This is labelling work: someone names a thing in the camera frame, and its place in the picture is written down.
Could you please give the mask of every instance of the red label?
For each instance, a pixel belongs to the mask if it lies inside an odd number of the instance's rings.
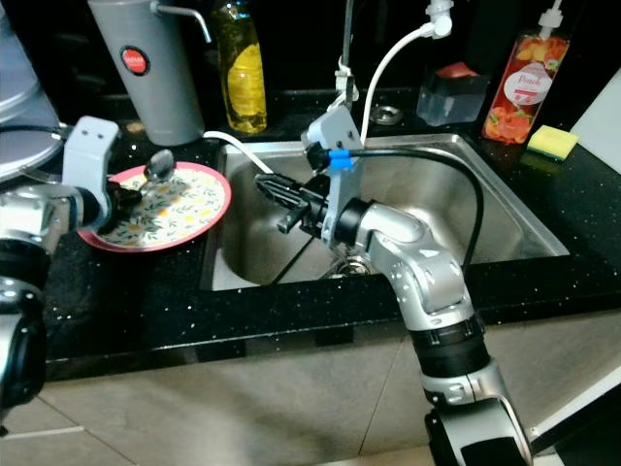
[[[148,72],[148,58],[141,50],[126,47],[121,51],[120,58],[125,68],[134,75],[143,76]]]

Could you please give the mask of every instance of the white cable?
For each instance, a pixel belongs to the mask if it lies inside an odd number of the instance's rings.
[[[373,94],[376,91],[377,82],[379,81],[379,77],[384,72],[390,60],[394,58],[394,56],[407,44],[418,39],[419,37],[430,37],[434,33],[434,23],[427,22],[420,26],[415,31],[410,32],[407,36],[401,39],[397,44],[395,44],[392,49],[388,51],[388,53],[381,59],[379,62],[379,66],[377,66],[376,71],[373,74],[373,78],[371,79],[371,83],[369,84],[369,90],[367,90],[367,100],[365,100],[365,111],[362,115],[362,130],[360,131],[360,140],[362,141],[362,145],[364,146],[365,141],[367,140],[367,132],[369,131],[369,116],[371,115],[371,103],[373,101]]]
[[[226,141],[232,146],[235,146],[238,150],[240,150],[246,157],[248,157],[254,164],[259,167],[264,173],[274,173],[274,171],[268,167],[263,161],[256,156],[254,152],[248,149],[245,144],[237,138],[234,138],[230,134],[223,133],[222,131],[206,131],[203,134],[203,138],[209,139],[221,139],[222,141]]]

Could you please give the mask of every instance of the blue clip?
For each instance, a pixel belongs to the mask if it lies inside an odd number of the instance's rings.
[[[353,168],[349,149],[333,149],[328,152],[332,168]]]

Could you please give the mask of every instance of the yellow bottle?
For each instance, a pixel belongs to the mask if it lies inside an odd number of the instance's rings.
[[[244,1],[217,2],[211,14],[229,126],[248,134],[267,127],[261,50]]]

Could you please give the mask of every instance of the kitchen sink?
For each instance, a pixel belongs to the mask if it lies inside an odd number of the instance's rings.
[[[248,145],[275,172],[301,183],[312,176],[301,143]],[[483,187],[485,210],[473,263],[499,262],[568,254],[567,249],[498,178],[476,151],[454,134],[374,138],[371,148],[412,148],[458,157],[477,174]],[[295,227],[278,232],[286,210],[267,201],[254,184],[256,166],[233,147],[224,149],[225,175],[233,199],[217,229],[211,255],[211,289],[269,284],[307,242]],[[436,240],[462,260],[474,224],[474,192],[467,179],[437,162],[402,157],[365,159],[361,193],[424,219]],[[319,240],[314,240],[282,277],[281,283],[326,277],[343,263]]]

